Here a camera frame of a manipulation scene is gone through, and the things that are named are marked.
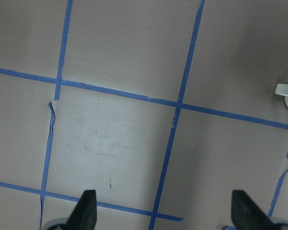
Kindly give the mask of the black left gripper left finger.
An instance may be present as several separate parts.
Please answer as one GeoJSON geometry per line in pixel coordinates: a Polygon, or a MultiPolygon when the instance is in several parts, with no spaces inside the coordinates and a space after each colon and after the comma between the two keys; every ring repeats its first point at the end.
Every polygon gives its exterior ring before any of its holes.
{"type": "Polygon", "coordinates": [[[72,211],[64,230],[94,230],[97,221],[95,190],[85,190],[72,211]]]}

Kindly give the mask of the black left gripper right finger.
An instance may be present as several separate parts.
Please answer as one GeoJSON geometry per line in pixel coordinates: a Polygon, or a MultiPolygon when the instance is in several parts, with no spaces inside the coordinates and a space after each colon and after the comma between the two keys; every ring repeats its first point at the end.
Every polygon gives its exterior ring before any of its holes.
{"type": "Polygon", "coordinates": [[[237,230],[280,230],[243,190],[231,194],[231,220],[237,230]]]}

